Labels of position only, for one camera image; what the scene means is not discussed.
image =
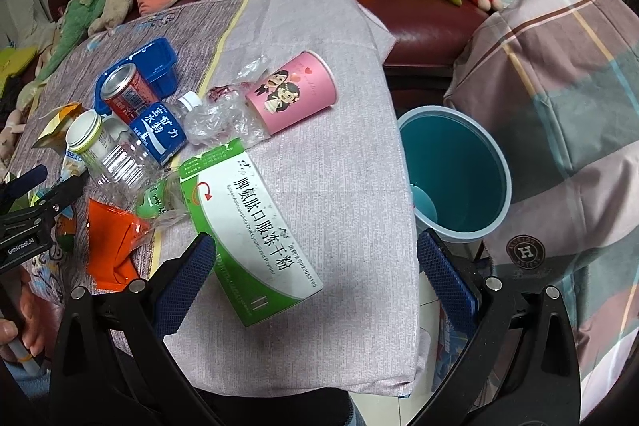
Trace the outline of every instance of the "red arrow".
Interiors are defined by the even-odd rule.
[[[193,194],[191,195],[191,201],[193,201],[193,204],[197,204],[199,206],[199,201],[197,200],[196,194],[197,194],[197,189],[200,186],[205,186],[206,187],[206,193],[204,194],[204,197],[206,197],[207,201],[210,201],[213,196],[211,195],[211,187],[208,185],[207,182],[199,182],[196,184],[196,187],[193,189]]]

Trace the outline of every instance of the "red can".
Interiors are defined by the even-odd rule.
[[[102,84],[100,96],[127,125],[149,105],[160,101],[134,63],[126,63],[113,71]]]

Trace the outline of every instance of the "pink cup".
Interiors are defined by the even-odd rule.
[[[273,135],[337,101],[333,73],[316,53],[301,52],[246,98]]]

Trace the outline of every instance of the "green and white box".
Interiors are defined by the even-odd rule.
[[[197,231],[215,239],[214,271],[245,326],[322,290],[239,139],[185,161],[180,185]]]

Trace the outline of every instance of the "human hand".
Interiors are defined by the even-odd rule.
[[[31,353],[37,356],[44,348],[44,330],[40,326],[40,307],[36,302],[36,297],[29,288],[31,276],[20,266],[20,281],[22,283],[22,294],[20,295],[20,311],[24,316],[24,330],[22,332],[22,343]],[[5,361],[16,361],[14,353],[7,346],[7,343],[15,339],[18,329],[15,323],[9,320],[0,319],[0,356]]]

